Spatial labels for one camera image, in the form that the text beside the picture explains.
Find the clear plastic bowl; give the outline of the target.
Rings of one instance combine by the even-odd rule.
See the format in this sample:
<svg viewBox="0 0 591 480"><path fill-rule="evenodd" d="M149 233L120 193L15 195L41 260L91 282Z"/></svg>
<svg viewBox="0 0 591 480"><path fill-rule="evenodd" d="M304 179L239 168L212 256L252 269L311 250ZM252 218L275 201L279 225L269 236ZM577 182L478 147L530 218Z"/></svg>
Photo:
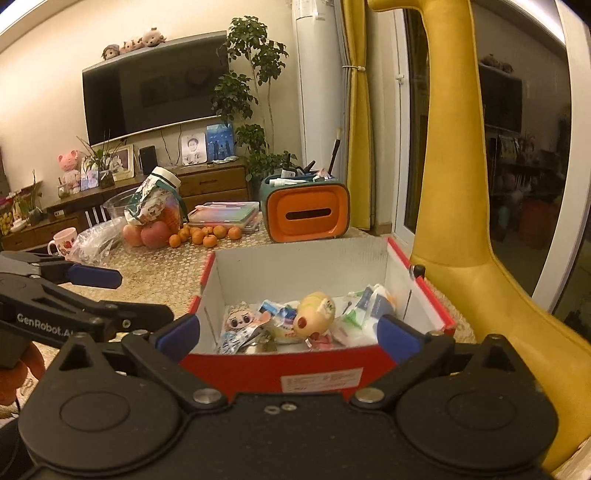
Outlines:
<svg viewBox="0 0 591 480"><path fill-rule="evenodd" d="M103 204L111 219L123 218L129 225L147 227L154 222L163 222L170 233L177 233L187 219L184 201L168 188L152 187L121 192Z"/></svg>

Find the red apple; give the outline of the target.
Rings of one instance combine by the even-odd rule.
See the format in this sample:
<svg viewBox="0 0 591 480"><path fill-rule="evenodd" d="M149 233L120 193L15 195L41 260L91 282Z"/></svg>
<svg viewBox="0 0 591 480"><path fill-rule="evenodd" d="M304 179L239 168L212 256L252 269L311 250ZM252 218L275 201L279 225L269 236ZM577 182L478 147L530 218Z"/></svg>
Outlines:
<svg viewBox="0 0 591 480"><path fill-rule="evenodd" d="M151 250L166 246L170 236L169 227L161 220L145 225L140 230L142 244Z"/></svg>
<svg viewBox="0 0 591 480"><path fill-rule="evenodd" d="M142 246L141 230L142 228L140 226L126 224L122 230L125 243L130 247Z"/></svg>

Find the black television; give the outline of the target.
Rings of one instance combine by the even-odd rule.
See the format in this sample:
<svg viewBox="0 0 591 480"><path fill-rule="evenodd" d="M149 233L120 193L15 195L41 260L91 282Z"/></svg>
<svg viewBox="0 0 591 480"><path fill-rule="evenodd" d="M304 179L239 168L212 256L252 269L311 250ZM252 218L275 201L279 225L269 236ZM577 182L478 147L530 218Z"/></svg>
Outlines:
<svg viewBox="0 0 591 480"><path fill-rule="evenodd" d="M88 142L213 117L214 88L228 71L224 31L144 47L83 70Z"/></svg>

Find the yellow curtain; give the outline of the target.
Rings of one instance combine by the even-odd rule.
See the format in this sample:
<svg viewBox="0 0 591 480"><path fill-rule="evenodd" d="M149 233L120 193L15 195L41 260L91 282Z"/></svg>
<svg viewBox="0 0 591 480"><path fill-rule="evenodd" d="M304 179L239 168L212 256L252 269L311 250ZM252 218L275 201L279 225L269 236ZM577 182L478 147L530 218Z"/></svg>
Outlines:
<svg viewBox="0 0 591 480"><path fill-rule="evenodd" d="M374 157L367 75L365 1L342 1L349 79L348 180L353 227L369 231L373 220Z"/></svg>

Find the blue picture card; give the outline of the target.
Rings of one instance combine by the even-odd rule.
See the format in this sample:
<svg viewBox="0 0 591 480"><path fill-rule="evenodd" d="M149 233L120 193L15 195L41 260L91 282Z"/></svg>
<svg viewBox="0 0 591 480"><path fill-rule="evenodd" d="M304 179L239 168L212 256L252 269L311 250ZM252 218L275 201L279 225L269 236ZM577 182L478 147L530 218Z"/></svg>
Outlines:
<svg viewBox="0 0 591 480"><path fill-rule="evenodd" d="M221 161L235 155L235 139L230 124L218 123L205 128L208 161Z"/></svg>

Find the beige plush toy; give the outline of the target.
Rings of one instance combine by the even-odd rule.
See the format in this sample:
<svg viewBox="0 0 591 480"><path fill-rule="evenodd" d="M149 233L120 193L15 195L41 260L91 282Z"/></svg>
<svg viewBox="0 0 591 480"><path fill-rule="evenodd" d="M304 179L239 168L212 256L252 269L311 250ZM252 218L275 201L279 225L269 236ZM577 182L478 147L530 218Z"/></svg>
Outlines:
<svg viewBox="0 0 591 480"><path fill-rule="evenodd" d="M329 328L335 321L335 302L320 291L305 296L297 306L294 335L311 345L329 344Z"/></svg>

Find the cartoon face plush pouch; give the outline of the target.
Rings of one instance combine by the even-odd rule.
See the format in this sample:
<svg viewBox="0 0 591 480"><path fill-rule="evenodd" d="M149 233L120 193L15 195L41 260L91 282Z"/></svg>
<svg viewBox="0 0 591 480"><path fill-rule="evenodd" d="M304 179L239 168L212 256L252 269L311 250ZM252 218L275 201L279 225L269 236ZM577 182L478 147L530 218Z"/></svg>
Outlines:
<svg viewBox="0 0 591 480"><path fill-rule="evenodd" d="M231 306L223 322L224 339L232 339L238 336L246 339L252 336L256 331L256 312L250 308L249 304L242 302Z"/></svg>

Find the white air conditioner tower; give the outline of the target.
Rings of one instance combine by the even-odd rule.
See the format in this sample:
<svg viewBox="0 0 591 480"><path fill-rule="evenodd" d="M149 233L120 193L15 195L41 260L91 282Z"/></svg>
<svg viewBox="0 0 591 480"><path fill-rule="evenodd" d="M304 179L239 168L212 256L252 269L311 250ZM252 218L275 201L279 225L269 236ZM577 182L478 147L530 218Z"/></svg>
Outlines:
<svg viewBox="0 0 591 480"><path fill-rule="evenodd" d="M303 161L317 169L330 169L342 179L341 148L344 138L344 70L335 3L294 1L295 56L300 106Z"/></svg>

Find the white toothpaste tube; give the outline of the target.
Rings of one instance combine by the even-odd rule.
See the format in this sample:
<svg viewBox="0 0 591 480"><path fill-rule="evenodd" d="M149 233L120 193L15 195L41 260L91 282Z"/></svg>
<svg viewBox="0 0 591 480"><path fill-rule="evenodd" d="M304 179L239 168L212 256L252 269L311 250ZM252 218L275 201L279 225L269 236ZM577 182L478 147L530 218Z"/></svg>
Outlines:
<svg viewBox="0 0 591 480"><path fill-rule="evenodd" d="M294 320L297 317L297 309L290 304L280 304L270 300L264 300L259 305L259 314L267 315L270 319L266 326L276 329L287 335L294 330Z"/></svg>

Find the orange tangerine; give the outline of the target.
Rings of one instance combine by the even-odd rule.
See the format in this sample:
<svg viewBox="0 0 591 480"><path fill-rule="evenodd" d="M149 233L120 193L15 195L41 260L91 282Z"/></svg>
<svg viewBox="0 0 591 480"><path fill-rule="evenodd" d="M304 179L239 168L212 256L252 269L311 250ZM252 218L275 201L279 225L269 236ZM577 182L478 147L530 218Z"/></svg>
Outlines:
<svg viewBox="0 0 591 480"><path fill-rule="evenodd" d="M171 248L178 248L181 245L181 239L178 234L173 234L169 237L168 244Z"/></svg>
<svg viewBox="0 0 591 480"><path fill-rule="evenodd" d="M202 245L205 248L214 248L217 246L217 237L215 235L206 235L202 240Z"/></svg>
<svg viewBox="0 0 591 480"><path fill-rule="evenodd" d="M228 229L228 238L232 241L242 239L242 228L233 226Z"/></svg>
<svg viewBox="0 0 591 480"><path fill-rule="evenodd" d="M191 238L190 228L182 228L179 232L179 238L182 243L188 241Z"/></svg>
<svg viewBox="0 0 591 480"><path fill-rule="evenodd" d="M195 245L201 245L204 241L205 233L201 229L194 229L191 234L191 241Z"/></svg>
<svg viewBox="0 0 591 480"><path fill-rule="evenodd" d="M213 228L213 234L218 239L222 239L228 234L228 229L226 229L223 225L217 225Z"/></svg>

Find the portrait photo frame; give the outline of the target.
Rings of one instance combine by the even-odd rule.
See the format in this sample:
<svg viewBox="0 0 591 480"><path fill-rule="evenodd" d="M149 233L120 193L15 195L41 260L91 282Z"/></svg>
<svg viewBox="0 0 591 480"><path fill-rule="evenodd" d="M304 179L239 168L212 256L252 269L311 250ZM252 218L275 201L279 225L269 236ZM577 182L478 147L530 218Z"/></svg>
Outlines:
<svg viewBox="0 0 591 480"><path fill-rule="evenodd" d="M195 131L181 137L181 162L183 166L193 166L207 162L204 132Z"/></svg>

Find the framed photo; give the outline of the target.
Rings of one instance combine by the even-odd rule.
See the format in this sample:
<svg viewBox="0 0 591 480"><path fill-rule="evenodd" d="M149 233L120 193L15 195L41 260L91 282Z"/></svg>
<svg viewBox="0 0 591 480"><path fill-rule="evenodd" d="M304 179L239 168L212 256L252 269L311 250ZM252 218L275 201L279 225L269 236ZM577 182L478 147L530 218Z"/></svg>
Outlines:
<svg viewBox="0 0 591 480"><path fill-rule="evenodd" d="M134 149L124 145L114 150L110 156L109 171L115 182L131 179L134 176Z"/></svg>

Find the pink strawberry mug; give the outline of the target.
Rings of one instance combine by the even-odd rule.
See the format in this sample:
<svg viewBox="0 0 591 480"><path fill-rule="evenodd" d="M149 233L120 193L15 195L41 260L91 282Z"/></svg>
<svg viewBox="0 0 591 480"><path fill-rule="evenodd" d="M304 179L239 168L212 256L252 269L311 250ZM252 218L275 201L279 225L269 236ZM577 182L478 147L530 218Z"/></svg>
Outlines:
<svg viewBox="0 0 591 480"><path fill-rule="evenodd" d="M75 227L68 227L58 231L47 244L47 253L67 257L77 238Z"/></svg>

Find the orange green tissue box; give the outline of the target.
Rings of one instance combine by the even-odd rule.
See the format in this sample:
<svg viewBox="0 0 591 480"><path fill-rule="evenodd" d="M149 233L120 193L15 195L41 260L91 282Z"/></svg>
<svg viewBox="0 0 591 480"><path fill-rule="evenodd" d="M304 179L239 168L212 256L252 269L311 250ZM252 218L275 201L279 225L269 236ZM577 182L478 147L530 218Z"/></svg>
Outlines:
<svg viewBox="0 0 591 480"><path fill-rule="evenodd" d="M349 190L335 179L266 177L259 203L266 232L276 243L334 239L349 229Z"/></svg>

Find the pastel stacked notebooks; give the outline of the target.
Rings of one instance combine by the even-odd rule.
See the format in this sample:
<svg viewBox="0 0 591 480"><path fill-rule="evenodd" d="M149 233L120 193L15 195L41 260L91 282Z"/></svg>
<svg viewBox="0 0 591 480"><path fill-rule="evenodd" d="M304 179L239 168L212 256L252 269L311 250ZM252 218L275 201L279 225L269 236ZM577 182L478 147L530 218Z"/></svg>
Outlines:
<svg viewBox="0 0 591 480"><path fill-rule="evenodd" d="M206 202L195 206L188 213L188 224L192 227L244 228L259 215L257 202Z"/></svg>

